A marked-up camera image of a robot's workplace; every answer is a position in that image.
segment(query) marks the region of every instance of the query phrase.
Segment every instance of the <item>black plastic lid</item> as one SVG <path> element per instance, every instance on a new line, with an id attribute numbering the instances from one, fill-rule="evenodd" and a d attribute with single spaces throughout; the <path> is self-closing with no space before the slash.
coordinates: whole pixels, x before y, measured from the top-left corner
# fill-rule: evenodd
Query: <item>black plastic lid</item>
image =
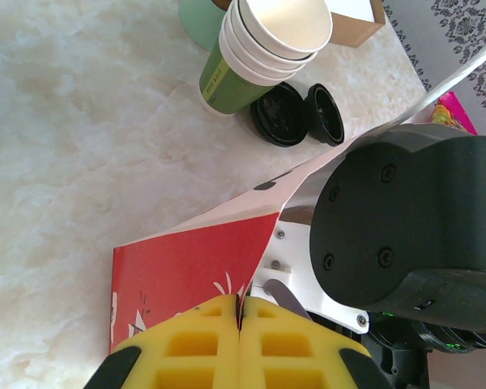
<path id="1" fill-rule="evenodd" d="M 321 143 L 337 146 L 344 141 L 342 117 L 335 100 L 320 83 L 313 85 L 305 99 L 309 133 Z"/>
<path id="2" fill-rule="evenodd" d="M 343 123 L 331 94 L 317 83 L 303 101 L 299 92 L 280 83 L 250 106 L 259 134 L 280 147 L 304 140 L 308 131 L 321 143 L 336 146 L 344 141 Z"/>
<path id="3" fill-rule="evenodd" d="M 308 134 L 304 101 L 291 85 L 280 83 L 250 106 L 259 134 L 280 147 L 299 144 Z"/>

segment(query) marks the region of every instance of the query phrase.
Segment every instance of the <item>pink object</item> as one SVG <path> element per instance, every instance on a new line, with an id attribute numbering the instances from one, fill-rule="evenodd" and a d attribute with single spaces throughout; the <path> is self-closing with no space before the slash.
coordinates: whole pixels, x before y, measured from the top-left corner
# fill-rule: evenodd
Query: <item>pink object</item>
<path id="1" fill-rule="evenodd" d="M 443 104 L 443 106 L 448 109 L 461 122 L 461 124 L 463 124 L 464 128 L 466 128 L 470 134 L 478 135 L 477 130 L 455 93 L 448 92 L 444 94 L 439 98 L 439 102 Z"/>

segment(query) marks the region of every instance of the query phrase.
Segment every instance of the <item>white paper cup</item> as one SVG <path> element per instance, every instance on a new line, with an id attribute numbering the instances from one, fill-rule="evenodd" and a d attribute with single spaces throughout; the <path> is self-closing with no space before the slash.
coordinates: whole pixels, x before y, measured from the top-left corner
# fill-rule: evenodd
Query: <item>white paper cup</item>
<path id="1" fill-rule="evenodd" d="M 211 113 L 231 115 L 252 104 L 295 73 L 278 79 L 253 71 L 232 51 L 222 28 L 198 83 L 202 104 L 206 107 L 208 105 L 207 109 Z"/>
<path id="2" fill-rule="evenodd" d="M 330 41 L 333 19 L 324 0 L 237 0 L 254 39 L 287 59 L 302 59 Z"/>
<path id="3" fill-rule="evenodd" d="M 288 77 L 292 73 L 296 73 L 305 66 L 305 64 L 302 64 L 299 65 L 296 69 L 288 71 L 275 69 L 271 66 L 268 66 L 257 60 L 257 58 L 254 58 L 252 54 L 250 54 L 241 44 L 241 42 L 236 38 L 236 34 L 234 32 L 234 29 L 232 28 L 232 22 L 228 15 L 225 16 L 222 28 L 224 28 L 228 45 L 235 53 L 236 57 L 238 57 L 250 69 L 252 69 L 256 73 L 259 73 L 260 75 L 265 75 L 266 77 L 271 77 L 272 79 L 282 79 L 283 77 Z"/>
<path id="4" fill-rule="evenodd" d="M 230 21 L 232 23 L 232 28 L 236 33 L 236 38 L 243 45 L 245 50 L 252 54 L 261 63 L 274 67 L 275 69 L 282 70 L 295 70 L 300 65 L 305 65 L 311 62 L 317 53 L 312 53 L 307 58 L 301 60 L 291 60 L 286 58 L 281 58 L 270 51 L 263 48 L 247 31 L 243 20 L 241 19 L 241 14 L 237 6 L 237 0 L 233 0 L 227 13 L 230 15 Z"/>

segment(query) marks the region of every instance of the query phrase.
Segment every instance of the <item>marble countertop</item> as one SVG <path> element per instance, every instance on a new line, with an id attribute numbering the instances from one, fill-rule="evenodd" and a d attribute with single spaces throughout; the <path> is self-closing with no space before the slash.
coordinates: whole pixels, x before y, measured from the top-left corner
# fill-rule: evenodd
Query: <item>marble countertop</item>
<path id="1" fill-rule="evenodd" d="M 81 387 L 109 342 L 112 249 L 328 150 L 272 146 L 249 113 L 200 105 L 208 52 L 177 0 L 0 0 L 0 387 Z M 291 82 L 324 83 L 346 136 L 424 89 L 392 27 L 329 45 Z"/>

